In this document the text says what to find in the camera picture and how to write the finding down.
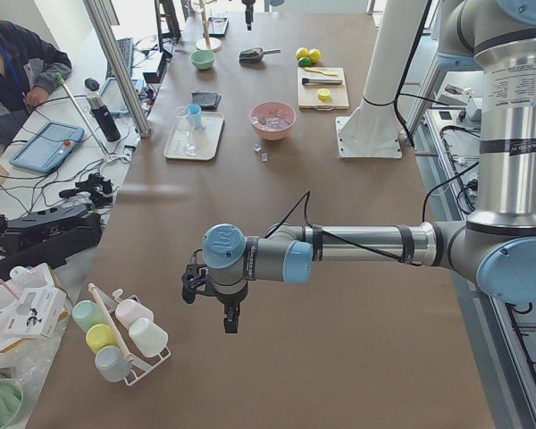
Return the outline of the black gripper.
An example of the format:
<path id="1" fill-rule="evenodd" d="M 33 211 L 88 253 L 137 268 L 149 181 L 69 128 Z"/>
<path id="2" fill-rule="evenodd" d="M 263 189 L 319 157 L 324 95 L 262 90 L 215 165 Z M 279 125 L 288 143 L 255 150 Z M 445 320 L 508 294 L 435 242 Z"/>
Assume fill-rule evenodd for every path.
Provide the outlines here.
<path id="1" fill-rule="evenodd" d="M 241 0 L 241 3 L 246 7 L 245 10 L 245 22 L 247 29 L 252 29 L 252 24 L 254 22 L 254 4 L 255 0 Z"/>
<path id="2" fill-rule="evenodd" d="M 205 264 L 188 264 L 181 281 L 181 296 L 185 303 L 193 304 L 197 295 L 215 296 L 228 304 L 224 306 L 224 331 L 239 331 L 239 303 L 248 294 L 248 280 L 243 276 L 241 268 L 234 265 L 213 269 Z"/>

